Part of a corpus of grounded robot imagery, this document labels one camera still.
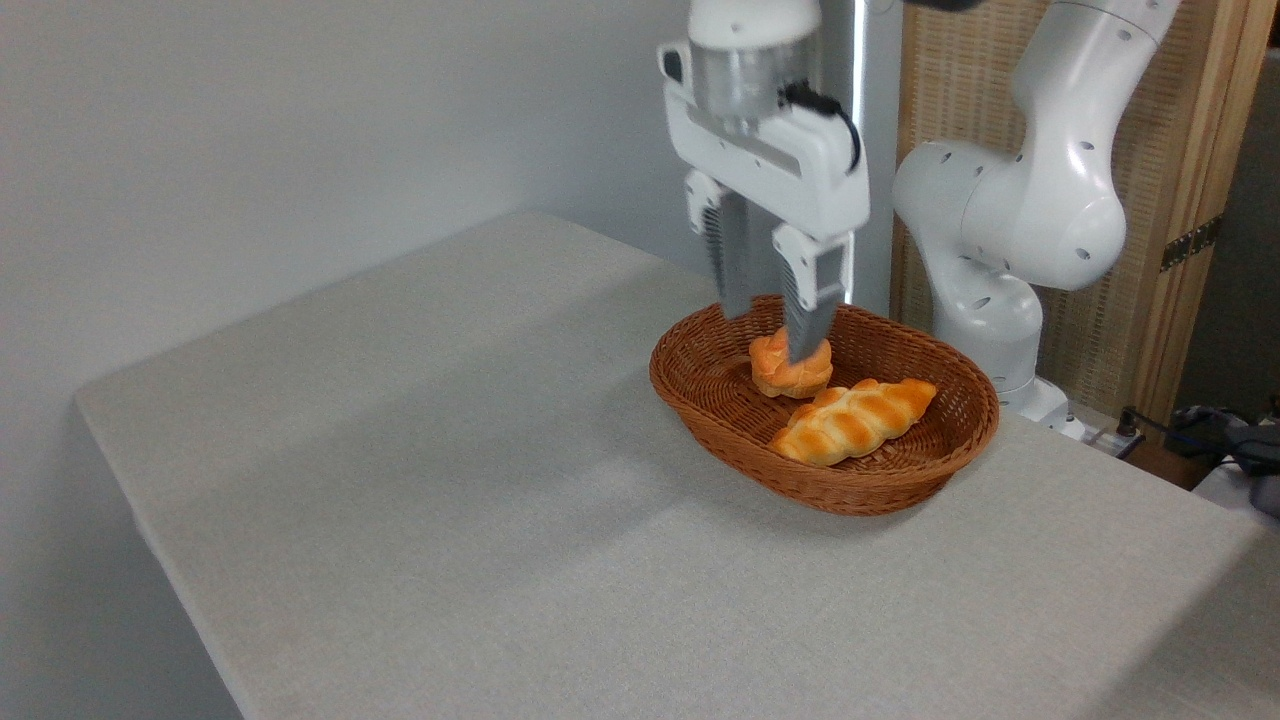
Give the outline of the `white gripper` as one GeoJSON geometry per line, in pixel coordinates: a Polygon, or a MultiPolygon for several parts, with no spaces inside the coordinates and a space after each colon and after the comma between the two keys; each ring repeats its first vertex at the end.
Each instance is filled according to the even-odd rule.
{"type": "Polygon", "coordinates": [[[870,218],[854,131],[837,115],[787,104],[739,135],[698,106],[689,44],[659,46],[658,61],[672,145],[696,169],[684,179],[689,222],[707,250],[726,319],[751,307],[748,201],[788,223],[774,228],[772,241],[783,264],[788,363],[799,364],[829,332],[849,291],[852,232],[870,218]]]}

